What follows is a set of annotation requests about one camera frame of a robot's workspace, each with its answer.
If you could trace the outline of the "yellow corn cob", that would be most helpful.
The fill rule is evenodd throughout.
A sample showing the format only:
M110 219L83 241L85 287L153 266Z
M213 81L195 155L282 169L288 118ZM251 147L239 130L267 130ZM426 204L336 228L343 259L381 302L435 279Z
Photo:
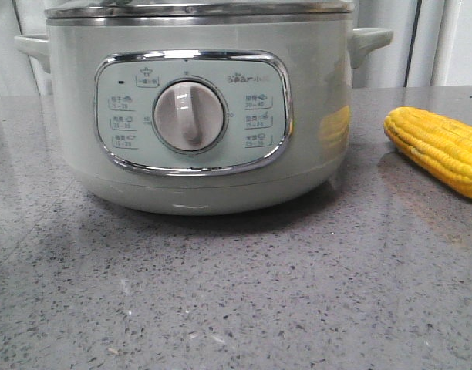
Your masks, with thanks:
M383 128L401 153L472 199L472 126L431 111L402 106L386 116Z

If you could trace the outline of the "glass pot lid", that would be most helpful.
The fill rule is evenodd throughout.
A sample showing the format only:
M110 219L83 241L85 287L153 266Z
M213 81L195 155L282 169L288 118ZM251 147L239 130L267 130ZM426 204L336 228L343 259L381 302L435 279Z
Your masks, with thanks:
M45 10L48 19L300 15L350 13L353 1L67 1Z

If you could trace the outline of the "pale green electric pot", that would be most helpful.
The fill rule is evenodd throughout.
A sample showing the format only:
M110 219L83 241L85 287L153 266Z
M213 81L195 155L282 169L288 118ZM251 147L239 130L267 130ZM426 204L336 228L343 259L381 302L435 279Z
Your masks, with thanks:
M390 44L349 11L59 16L16 48L52 76L83 186L159 214L279 204L330 179L349 144L350 72Z

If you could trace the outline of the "white curtain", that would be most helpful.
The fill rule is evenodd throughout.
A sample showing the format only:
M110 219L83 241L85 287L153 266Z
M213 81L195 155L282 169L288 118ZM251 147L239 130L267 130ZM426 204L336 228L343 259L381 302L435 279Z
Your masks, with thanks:
M46 31L44 11L60 1L0 1L0 96L52 92L49 74L14 38ZM472 85L472 1L357 1L356 27L393 30L390 46L353 73L356 88Z

